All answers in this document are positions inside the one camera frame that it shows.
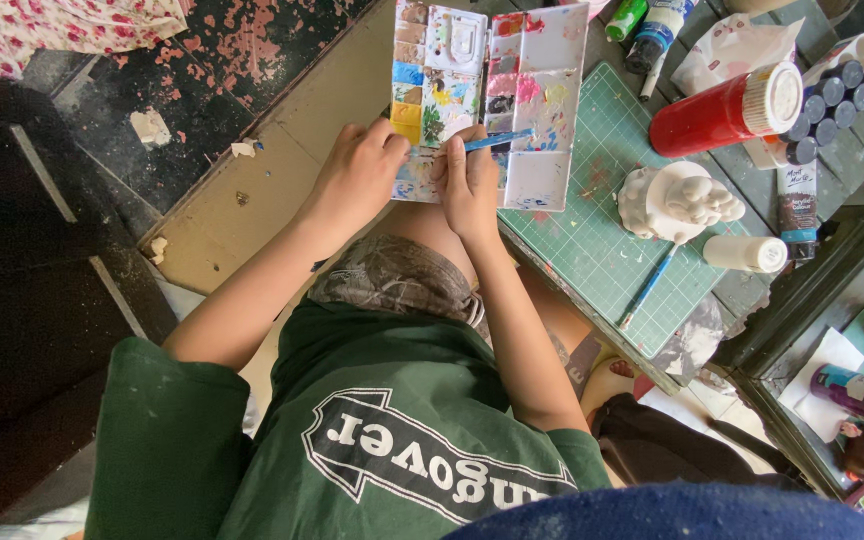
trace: blue paintbrush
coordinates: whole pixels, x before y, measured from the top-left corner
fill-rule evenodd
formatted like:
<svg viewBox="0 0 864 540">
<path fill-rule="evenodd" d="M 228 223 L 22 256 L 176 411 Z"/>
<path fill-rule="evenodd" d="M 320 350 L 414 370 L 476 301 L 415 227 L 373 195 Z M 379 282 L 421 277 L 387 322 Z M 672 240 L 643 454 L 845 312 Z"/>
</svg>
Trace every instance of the blue paintbrush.
<svg viewBox="0 0 864 540">
<path fill-rule="evenodd" d="M 672 256 L 675 255 L 675 251 L 679 249 L 679 244 L 674 244 L 672 249 L 666 254 L 665 258 L 658 264 L 658 268 L 655 269 L 654 274 L 649 277 L 649 282 L 645 283 L 645 288 L 642 289 L 642 292 L 638 294 L 638 298 L 635 299 L 635 303 L 632 304 L 631 309 L 629 309 L 629 313 L 622 319 L 622 324 L 618 325 L 618 330 L 626 331 L 629 330 L 629 325 L 632 324 L 632 318 L 636 316 L 636 312 L 639 311 L 639 308 L 642 307 L 642 304 L 645 302 L 645 298 L 649 296 L 649 293 L 652 292 L 652 289 L 656 288 L 656 283 L 659 282 L 659 278 L 666 273 L 666 268 L 668 268 L 669 263 L 672 263 Z"/>
<path fill-rule="evenodd" d="M 486 138 L 480 138 L 479 140 L 473 140 L 465 143 L 465 153 L 470 153 L 474 150 L 479 150 L 480 148 L 486 148 L 488 146 L 495 146 L 497 144 L 502 144 L 503 142 L 511 142 L 516 139 L 525 139 L 527 137 L 532 137 L 536 134 L 536 130 L 534 128 L 526 128 L 521 131 L 512 131 L 509 133 L 501 133 L 498 135 L 487 136 Z M 422 151 L 418 148 L 412 149 L 413 156 L 420 156 Z M 433 158 L 440 158 L 446 154 L 445 148 L 438 148 L 434 152 L 432 152 Z"/>
</svg>

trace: green paint bottle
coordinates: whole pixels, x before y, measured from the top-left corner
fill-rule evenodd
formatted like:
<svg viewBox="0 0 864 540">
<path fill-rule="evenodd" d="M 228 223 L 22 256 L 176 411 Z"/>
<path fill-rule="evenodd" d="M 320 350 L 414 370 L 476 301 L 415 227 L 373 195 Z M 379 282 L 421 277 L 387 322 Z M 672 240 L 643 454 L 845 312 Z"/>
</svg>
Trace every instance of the green paint bottle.
<svg viewBox="0 0 864 540">
<path fill-rule="evenodd" d="M 612 14 L 612 19 L 606 24 L 606 39 L 610 42 L 625 40 L 648 9 L 649 3 L 646 0 L 622 0 Z"/>
</svg>

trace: floral fabric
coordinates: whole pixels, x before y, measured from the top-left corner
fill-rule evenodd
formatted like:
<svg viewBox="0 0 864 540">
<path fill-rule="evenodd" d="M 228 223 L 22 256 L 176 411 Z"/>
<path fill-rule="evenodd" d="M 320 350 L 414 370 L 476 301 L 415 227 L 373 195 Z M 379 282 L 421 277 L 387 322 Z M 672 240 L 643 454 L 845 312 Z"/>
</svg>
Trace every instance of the floral fabric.
<svg viewBox="0 0 864 540">
<path fill-rule="evenodd" d="M 177 0 L 0 0 L 0 76 L 21 79 L 39 48 L 122 52 L 187 28 Z"/>
</svg>

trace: white plaster figurine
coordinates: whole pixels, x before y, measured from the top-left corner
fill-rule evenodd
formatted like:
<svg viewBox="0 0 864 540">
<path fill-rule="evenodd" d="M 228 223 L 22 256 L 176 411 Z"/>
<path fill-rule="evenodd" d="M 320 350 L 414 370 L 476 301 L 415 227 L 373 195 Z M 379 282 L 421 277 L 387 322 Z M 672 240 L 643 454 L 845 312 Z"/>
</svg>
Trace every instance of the white plaster figurine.
<svg viewBox="0 0 864 540">
<path fill-rule="evenodd" d="M 710 225 L 741 218 L 745 203 L 700 165 L 676 161 L 631 171 L 618 192 L 618 214 L 640 239 L 682 245 Z"/>
</svg>

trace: foot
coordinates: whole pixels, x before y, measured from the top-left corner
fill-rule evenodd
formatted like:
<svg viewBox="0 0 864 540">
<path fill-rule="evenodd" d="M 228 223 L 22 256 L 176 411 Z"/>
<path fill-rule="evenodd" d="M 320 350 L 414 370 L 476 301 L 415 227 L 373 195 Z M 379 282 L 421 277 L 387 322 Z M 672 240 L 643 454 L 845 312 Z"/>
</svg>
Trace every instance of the foot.
<svg viewBox="0 0 864 540">
<path fill-rule="evenodd" d="M 636 372 L 621 358 L 608 358 L 588 374 L 582 391 L 582 414 L 589 418 L 613 396 L 632 393 L 636 386 Z"/>
</svg>

